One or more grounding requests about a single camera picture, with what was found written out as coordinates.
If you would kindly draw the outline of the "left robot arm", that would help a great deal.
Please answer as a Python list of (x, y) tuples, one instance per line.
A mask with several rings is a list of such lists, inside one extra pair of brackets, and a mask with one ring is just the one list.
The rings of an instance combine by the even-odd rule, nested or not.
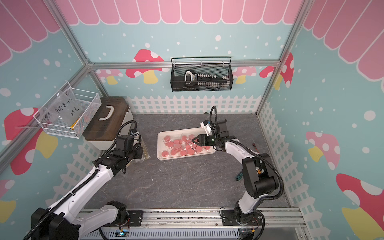
[(131, 217), (125, 204), (110, 201), (85, 217), (78, 214), (95, 193), (118, 173), (126, 173), (132, 160), (143, 156), (142, 138), (137, 122), (127, 121), (118, 129), (112, 145), (97, 160), (92, 170), (60, 200), (31, 216), (31, 230), (26, 240), (79, 240), (100, 231), (104, 225), (121, 228)]

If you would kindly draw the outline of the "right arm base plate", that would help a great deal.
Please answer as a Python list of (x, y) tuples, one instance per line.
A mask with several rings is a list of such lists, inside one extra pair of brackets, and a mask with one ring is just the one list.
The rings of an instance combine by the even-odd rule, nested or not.
[(244, 214), (240, 209), (221, 208), (219, 215), (223, 226), (261, 226), (263, 224), (260, 213)]

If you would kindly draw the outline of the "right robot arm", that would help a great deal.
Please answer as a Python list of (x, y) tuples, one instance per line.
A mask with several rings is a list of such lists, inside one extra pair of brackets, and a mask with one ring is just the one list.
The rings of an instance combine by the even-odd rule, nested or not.
[(257, 208), (265, 201), (279, 199), (284, 193), (284, 181), (266, 153), (257, 153), (229, 134), (227, 121), (218, 121), (217, 107), (210, 110), (209, 119), (202, 123), (205, 129), (192, 139), (200, 147), (213, 147), (234, 157), (242, 164), (245, 193), (234, 208), (236, 221), (245, 225), (262, 217)]

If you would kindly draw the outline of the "ziploc bag of cookies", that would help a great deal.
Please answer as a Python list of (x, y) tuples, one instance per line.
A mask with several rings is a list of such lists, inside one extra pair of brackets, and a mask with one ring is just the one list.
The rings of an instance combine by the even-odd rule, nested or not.
[(148, 160), (150, 158), (148, 148), (147, 148), (145, 141), (143, 139), (141, 140), (141, 148), (142, 148), (142, 157), (140, 158), (139, 161), (143, 162), (143, 161)]
[(147, 160), (148, 158), (146, 157), (142, 157), (141, 159), (133, 159), (131, 161), (129, 161), (127, 164), (126, 164), (126, 168), (128, 168), (130, 165), (133, 165), (133, 164), (136, 164), (136, 163), (143, 163), (145, 160)]

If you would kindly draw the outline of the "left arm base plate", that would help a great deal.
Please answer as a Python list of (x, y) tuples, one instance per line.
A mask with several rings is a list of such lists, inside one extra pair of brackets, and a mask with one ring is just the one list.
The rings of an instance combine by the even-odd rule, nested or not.
[(139, 210), (128, 210), (127, 212), (127, 220), (124, 222), (121, 227), (140, 227), (143, 221), (144, 211)]

